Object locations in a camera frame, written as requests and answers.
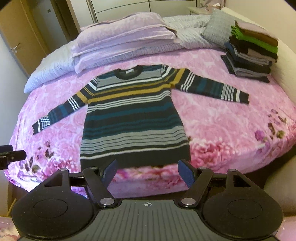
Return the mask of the striped knit sweater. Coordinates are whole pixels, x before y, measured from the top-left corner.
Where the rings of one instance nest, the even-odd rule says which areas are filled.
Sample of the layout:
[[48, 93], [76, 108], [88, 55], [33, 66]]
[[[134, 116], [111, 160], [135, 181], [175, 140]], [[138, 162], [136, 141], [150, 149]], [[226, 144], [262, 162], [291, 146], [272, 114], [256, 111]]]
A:
[[116, 160], [120, 168], [165, 166], [190, 160], [190, 145], [171, 90], [249, 104], [231, 85], [168, 65], [116, 69], [93, 78], [32, 126], [37, 134], [87, 108], [80, 145], [81, 169]]

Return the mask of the wooden wardrobe door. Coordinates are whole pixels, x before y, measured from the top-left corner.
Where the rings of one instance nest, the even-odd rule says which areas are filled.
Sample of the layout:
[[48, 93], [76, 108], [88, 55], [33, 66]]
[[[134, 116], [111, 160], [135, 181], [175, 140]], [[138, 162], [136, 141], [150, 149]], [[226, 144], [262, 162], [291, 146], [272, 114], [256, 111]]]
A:
[[50, 53], [27, 1], [10, 1], [1, 10], [1, 34], [27, 76]]

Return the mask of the lilac folded sheet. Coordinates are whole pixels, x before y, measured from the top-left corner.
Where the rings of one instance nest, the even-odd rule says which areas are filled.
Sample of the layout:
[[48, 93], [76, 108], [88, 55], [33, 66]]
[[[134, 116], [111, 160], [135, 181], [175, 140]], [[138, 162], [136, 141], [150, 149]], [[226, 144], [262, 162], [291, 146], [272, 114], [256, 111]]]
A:
[[144, 55], [171, 52], [182, 48], [179, 39], [141, 40], [101, 49], [93, 48], [74, 58], [74, 71], [78, 74], [87, 68], [125, 61]]

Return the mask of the stack of folded clothes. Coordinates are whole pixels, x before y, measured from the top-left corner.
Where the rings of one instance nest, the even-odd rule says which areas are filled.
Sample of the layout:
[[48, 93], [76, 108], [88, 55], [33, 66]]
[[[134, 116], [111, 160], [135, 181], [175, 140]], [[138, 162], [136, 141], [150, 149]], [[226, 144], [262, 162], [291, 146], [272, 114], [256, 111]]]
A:
[[236, 20], [225, 50], [221, 59], [230, 74], [269, 83], [267, 76], [278, 60], [275, 35], [256, 24]]

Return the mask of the grey knit cushion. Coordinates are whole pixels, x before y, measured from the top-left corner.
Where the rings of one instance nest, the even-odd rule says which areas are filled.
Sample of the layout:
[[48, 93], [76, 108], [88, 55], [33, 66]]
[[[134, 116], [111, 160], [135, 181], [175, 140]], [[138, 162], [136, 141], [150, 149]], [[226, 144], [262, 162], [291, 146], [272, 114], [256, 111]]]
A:
[[231, 26], [235, 25], [236, 20], [236, 17], [215, 9], [201, 35], [205, 40], [225, 49], [225, 43], [231, 35]]

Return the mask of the lilac pillow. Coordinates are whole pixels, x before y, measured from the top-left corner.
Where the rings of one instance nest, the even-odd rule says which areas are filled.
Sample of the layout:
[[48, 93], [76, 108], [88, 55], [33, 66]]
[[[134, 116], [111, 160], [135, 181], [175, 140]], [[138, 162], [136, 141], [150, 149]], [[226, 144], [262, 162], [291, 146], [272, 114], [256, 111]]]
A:
[[112, 21], [103, 21], [82, 29], [77, 44], [84, 48], [107, 40], [135, 37], [145, 39], [176, 39], [176, 31], [168, 27], [163, 18], [152, 12], [140, 12]]

